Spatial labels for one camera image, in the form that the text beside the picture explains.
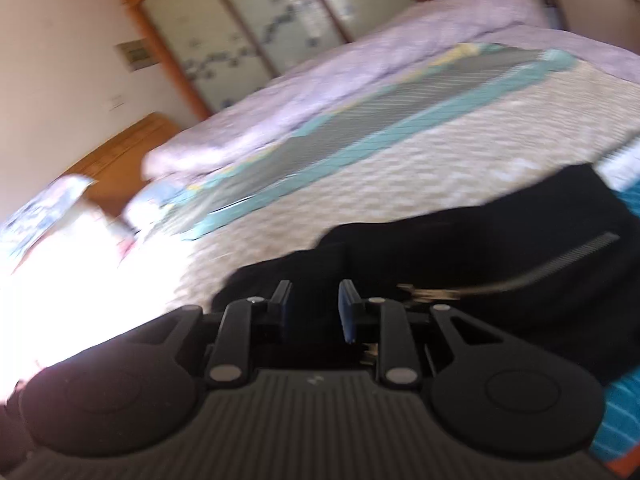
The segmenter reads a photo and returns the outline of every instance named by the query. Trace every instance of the orange fabric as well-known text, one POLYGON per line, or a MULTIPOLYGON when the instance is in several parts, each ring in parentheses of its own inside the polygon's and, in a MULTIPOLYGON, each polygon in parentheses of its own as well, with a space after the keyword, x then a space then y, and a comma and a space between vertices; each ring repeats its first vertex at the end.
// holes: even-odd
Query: orange fabric
POLYGON ((620 477, 628 478, 640 467, 640 446, 633 448, 622 458, 609 462, 607 466, 620 477))

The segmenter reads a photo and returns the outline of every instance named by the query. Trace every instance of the zipper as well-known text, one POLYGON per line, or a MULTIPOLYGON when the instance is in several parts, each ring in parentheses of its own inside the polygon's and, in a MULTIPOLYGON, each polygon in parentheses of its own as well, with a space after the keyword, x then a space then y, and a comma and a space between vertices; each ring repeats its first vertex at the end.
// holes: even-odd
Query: zipper
POLYGON ((488 285, 465 286, 462 288, 415 288, 413 285, 399 283, 398 288, 410 292, 416 303, 431 303, 432 301, 459 301, 467 296, 486 296, 500 292, 511 292, 533 285, 549 276, 569 267, 591 254, 597 253, 614 242, 620 240, 615 233, 606 232, 593 240, 572 249, 561 256, 542 264, 535 269, 525 272, 510 280, 490 283, 488 285))

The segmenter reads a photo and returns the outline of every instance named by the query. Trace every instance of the wooden headboard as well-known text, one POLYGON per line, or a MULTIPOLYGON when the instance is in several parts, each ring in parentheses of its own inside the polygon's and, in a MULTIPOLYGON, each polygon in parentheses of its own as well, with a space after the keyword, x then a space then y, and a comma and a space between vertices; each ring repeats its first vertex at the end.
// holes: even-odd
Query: wooden headboard
POLYGON ((171 119, 155 112, 107 140, 64 174, 79 173, 97 180, 84 196, 108 214, 118 216, 148 184, 141 174, 144 156, 181 130, 171 119))

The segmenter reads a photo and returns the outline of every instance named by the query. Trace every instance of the white wall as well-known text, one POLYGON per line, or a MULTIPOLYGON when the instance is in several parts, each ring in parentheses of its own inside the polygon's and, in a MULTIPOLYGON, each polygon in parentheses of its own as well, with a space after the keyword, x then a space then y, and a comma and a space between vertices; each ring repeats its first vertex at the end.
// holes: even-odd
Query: white wall
POLYGON ((0 221, 148 113, 196 123, 161 66, 127 70, 139 37, 120 0, 0 0, 0 221))
POLYGON ((640 5, 633 0, 560 0, 572 32, 640 54, 640 5))

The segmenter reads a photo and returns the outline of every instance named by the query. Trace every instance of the wall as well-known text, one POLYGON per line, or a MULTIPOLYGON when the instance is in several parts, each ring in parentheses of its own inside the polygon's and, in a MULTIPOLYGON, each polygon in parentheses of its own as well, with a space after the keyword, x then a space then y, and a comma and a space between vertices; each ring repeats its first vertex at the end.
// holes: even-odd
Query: wall
POLYGON ((640 54, 640 4, 633 0, 560 0, 572 32, 640 54))
POLYGON ((140 37, 120 0, 0 0, 0 35, 0 221, 148 113, 197 122, 161 66, 114 50, 140 37))

